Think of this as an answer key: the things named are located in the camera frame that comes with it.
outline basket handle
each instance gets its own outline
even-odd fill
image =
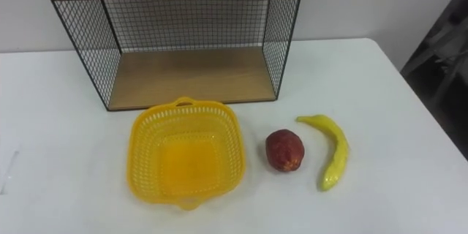
[[[203,199],[199,197],[190,197],[190,198],[184,198],[182,200],[179,200],[178,206],[185,211],[191,211],[203,203]]]
[[[196,105],[196,104],[197,104],[196,100],[192,98],[188,98],[188,97],[180,97],[175,102],[172,103],[174,107],[190,106],[190,105]]]

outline basket bottom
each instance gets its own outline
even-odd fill
[[[172,196],[185,196],[217,188],[221,178],[215,134],[166,138],[161,147],[161,187]]]

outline metal wire shelf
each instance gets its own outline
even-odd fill
[[[51,1],[107,110],[145,108],[169,102],[193,90],[199,91],[192,94],[196,99],[223,102],[277,99],[300,2]],[[148,62],[153,60],[148,58],[149,53],[149,57],[158,62]],[[248,58],[232,58],[233,54]],[[179,56],[198,57],[198,61],[194,58],[180,62],[186,60]],[[193,64],[188,69],[180,65],[174,67],[171,61]],[[141,67],[139,70],[147,73],[147,79],[132,80],[144,75],[138,71],[128,73],[136,70],[136,64]],[[205,70],[212,67],[213,72]],[[190,81],[178,86],[175,75],[179,79],[190,76]],[[165,76],[174,83],[168,82]],[[156,81],[164,87],[148,87],[147,82]],[[122,99],[126,94],[136,99]]]

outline white wall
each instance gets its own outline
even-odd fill
[[[371,37],[398,69],[450,0],[302,0],[295,39]],[[0,0],[0,52],[72,49],[48,0]]]

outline yellow plastic basket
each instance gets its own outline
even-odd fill
[[[180,98],[141,113],[130,136],[127,180],[141,200],[192,210],[234,189],[245,171],[234,112]]]

